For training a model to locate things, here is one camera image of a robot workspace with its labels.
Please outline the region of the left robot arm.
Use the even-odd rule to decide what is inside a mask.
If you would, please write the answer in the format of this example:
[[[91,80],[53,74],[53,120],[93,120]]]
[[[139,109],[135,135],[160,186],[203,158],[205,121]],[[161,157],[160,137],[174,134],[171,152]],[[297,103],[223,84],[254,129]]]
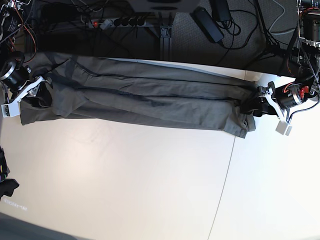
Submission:
[[[262,9],[257,0],[253,2],[265,36],[265,49],[246,67],[264,58],[281,57],[278,69],[286,69],[294,81],[275,87],[273,82],[257,90],[240,107],[243,114],[275,115],[289,124],[293,113],[291,108],[312,100],[320,103],[320,2],[318,0],[298,0],[297,24],[286,49],[280,47],[279,41],[266,27]]]

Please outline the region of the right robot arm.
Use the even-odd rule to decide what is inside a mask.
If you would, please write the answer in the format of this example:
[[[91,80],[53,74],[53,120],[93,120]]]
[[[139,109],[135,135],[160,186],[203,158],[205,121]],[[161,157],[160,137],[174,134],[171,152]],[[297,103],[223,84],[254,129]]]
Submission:
[[[48,108],[52,96],[47,86],[51,81],[33,73],[30,66],[38,48],[36,35],[29,25],[33,0],[2,0],[0,2],[0,91],[4,104],[23,101],[34,108]],[[16,47],[18,34],[29,35],[33,54],[26,54]]]

